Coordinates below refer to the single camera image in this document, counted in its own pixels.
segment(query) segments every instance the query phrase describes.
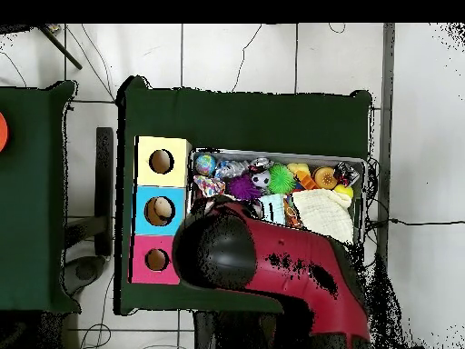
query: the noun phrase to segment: blue box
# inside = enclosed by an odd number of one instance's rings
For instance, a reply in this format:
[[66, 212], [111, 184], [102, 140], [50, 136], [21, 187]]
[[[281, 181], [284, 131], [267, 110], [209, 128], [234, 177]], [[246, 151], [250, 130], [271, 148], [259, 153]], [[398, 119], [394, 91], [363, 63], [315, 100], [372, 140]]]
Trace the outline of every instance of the blue box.
[[[174, 205], [174, 218], [165, 226], [150, 224], [144, 215], [145, 204], [154, 197], [164, 196]], [[185, 214], [185, 189], [180, 187], [154, 187], [137, 185], [135, 196], [135, 233], [138, 235], [174, 235]]]

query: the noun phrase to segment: colorful shape sorter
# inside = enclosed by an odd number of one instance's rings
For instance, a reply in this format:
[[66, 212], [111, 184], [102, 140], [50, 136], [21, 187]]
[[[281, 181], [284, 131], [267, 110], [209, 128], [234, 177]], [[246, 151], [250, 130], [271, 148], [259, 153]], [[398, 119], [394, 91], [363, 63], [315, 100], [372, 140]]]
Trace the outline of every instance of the colorful shape sorter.
[[[171, 165], [164, 174], [151, 166], [154, 152], [164, 150]], [[174, 235], [185, 217], [187, 165], [191, 145], [185, 139], [138, 136], [134, 141], [134, 198], [132, 211], [134, 244], [130, 248], [128, 281], [132, 284], [179, 284], [173, 268], [172, 249]], [[154, 225], [146, 218], [146, 205], [153, 198], [163, 197], [174, 213], [167, 224]], [[159, 250], [168, 259], [162, 270], [149, 268], [146, 256]]]

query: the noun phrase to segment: green tablecloth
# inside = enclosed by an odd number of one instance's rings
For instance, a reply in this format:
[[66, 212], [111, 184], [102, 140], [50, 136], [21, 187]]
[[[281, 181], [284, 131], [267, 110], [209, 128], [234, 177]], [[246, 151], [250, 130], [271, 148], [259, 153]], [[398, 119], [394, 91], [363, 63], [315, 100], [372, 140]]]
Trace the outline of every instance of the green tablecloth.
[[194, 147], [337, 155], [367, 159], [371, 96], [214, 93], [149, 89], [140, 76], [119, 90], [115, 310], [199, 309], [280, 312], [279, 303], [239, 294], [179, 285], [127, 283], [134, 137], [187, 139]]
[[0, 310], [75, 312], [60, 284], [64, 106], [74, 82], [0, 87], [9, 142], [0, 153]]

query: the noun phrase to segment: metal tray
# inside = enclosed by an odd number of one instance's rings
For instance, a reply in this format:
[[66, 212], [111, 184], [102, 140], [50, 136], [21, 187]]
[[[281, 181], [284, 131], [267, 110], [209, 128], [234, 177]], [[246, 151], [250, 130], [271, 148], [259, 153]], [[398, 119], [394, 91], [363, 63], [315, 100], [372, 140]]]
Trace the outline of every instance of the metal tray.
[[366, 161], [360, 158], [346, 158], [335, 156], [322, 156], [322, 155], [297, 155], [297, 154], [282, 154], [282, 153], [265, 153], [255, 151], [241, 151], [241, 150], [226, 150], [226, 149], [212, 149], [212, 148], [193, 148], [189, 154], [189, 185], [187, 194], [187, 213], [190, 212], [197, 185], [193, 182], [193, 165], [199, 155], [208, 154], [213, 156], [217, 161], [252, 161], [253, 159], [265, 157], [283, 165], [296, 163], [307, 164], [310, 170], [313, 171], [317, 167], [329, 166], [334, 167], [339, 162], [345, 162], [347, 165], [352, 166], [359, 174], [360, 178], [352, 185], [353, 199], [349, 207], [349, 215], [353, 221], [353, 242], [363, 242], [364, 229], [365, 229], [365, 216], [363, 213], [366, 211], [366, 186], [368, 185], [368, 165]]

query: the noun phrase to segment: green spiky ball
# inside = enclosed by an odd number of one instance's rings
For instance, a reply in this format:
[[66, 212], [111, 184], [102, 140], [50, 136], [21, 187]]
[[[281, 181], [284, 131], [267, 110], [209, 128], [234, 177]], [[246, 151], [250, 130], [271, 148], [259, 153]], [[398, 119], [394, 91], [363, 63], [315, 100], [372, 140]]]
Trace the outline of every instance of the green spiky ball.
[[294, 176], [289, 169], [280, 164], [275, 164], [270, 169], [272, 181], [268, 188], [273, 194], [289, 194], [295, 189]]

